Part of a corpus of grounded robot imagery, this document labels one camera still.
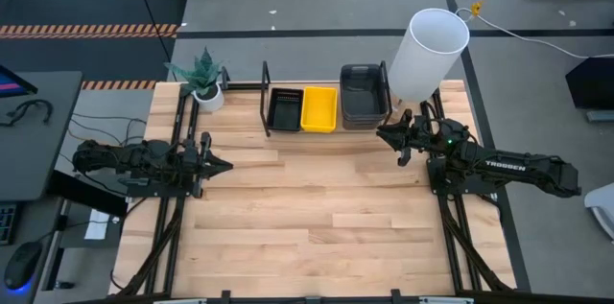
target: white paper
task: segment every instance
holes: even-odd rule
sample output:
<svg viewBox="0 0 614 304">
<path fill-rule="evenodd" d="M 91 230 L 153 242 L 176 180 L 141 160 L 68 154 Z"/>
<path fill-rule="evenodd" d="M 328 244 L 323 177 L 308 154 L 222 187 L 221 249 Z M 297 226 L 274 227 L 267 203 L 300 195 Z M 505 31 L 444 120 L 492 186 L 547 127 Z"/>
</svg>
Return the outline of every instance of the white paper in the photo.
<svg viewBox="0 0 614 304">
<path fill-rule="evenodd" d="M 87 240 L 103 240 L 106 236 L 106 227 L 108 226 L 108 214 L 92 209 L 89 214 L 89 221 L 87 231 L 85 231 L 85 238 Z"/>
</svg>

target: computer monitor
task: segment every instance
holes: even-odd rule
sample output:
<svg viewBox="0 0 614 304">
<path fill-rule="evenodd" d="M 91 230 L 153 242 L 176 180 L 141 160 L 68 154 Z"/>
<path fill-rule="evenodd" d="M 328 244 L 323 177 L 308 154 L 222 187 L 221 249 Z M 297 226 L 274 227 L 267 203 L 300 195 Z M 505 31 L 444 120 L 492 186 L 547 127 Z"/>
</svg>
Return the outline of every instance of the computer monitor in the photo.
<svg viewBox="0 0 614 304">
<path fill-rule="evenodd" d="M 11 70 L 0 65 L 0 99 L 27 94 L 36 94 L 38 89 L 19 78 Z"/>
</svg>

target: wooden table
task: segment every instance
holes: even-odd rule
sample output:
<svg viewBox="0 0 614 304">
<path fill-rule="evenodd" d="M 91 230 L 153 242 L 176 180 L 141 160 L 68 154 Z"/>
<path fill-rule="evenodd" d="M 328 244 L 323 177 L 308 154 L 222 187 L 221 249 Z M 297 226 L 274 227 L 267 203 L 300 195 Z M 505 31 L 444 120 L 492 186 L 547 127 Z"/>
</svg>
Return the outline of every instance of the wooden table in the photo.
<svg viewBox="0 0 614 304">
<path fill-rule="evenodd" d="M 273 83 L 282 85 L 305 84 Z M 170 139 L 178 90 L 178 83 L 156 86 L 146 139 Z M 219 111 L 199 114 L 197 139 L 209 131 L 213 153 L 235 167 L 205 182 L 202 199 L 186 202 L 173 297 L 220 297 L 222 290 L 233 297 L 454 292 L 426 153 L 413 152 L 408 166 L 398 167 L 398 154 L 373 130 L 343 130 L 340 113 L 332 134 L 273 131 L 267 138 L 259 91 L 226 91 L 224 98 Z M 476 134 L 463 82 L 443 82 L 441 98 L 446 117 Z M 408 107 L 419 113 L 418 105 Z M 114 271 L 119 284 L 151 249 L 158 204 L 148 199 L 126 221 Z M 473 196 L 465 196 L 465 207 L 475 247 L 513 287 L 496 208 Z M 165 266 L 163 255 L 158 290 Z"/>
</svg>

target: keyboard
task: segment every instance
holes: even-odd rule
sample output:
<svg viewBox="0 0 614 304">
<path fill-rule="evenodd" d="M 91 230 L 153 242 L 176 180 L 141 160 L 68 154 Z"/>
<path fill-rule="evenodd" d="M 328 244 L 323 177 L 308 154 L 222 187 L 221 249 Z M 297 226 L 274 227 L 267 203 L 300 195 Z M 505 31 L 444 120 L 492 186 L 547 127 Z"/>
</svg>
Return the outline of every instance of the keyboard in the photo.
<svg viewBox="0 0 614 304">
<path fill-rule="evenodd" d="M 0 202 L 0 246 L 10 246 L 17 229 L 19 203 Z"/>
</svg>

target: white container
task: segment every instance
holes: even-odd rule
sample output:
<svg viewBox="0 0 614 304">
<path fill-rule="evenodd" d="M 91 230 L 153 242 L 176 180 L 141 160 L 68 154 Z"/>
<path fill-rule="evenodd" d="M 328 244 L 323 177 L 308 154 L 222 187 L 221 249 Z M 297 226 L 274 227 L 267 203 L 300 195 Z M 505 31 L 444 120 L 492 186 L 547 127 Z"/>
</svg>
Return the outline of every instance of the white container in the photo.
<svg viewBox="0 0 614 304">
<path fill-rule="evenodd" d="M 392 63 L 390 90 L 402 100 L 427 100 L 468 42 L 469 29 L 454 13 L 435 8 L 417 12 Z"/>
<path fill-rule="evenodd" d="M 224 94 L 222 94 L 222 88 L 220 87 L 219 83 L 216 83 L 216 85 L 218 86 L 218 94 L 216 94 L 215 97 L 209 100 L 203 100 L 199 98 L 198 94 L 196 94 L 196 91 L 192 92 L 192 96 L 194 97 L 194 99 L 196 99 L 196 101 L 199 102 L 201 108 L 207 112 L 219 110 L 220 107 L 222 107 L 222 105 L 224 104 Z"/>
</svg>

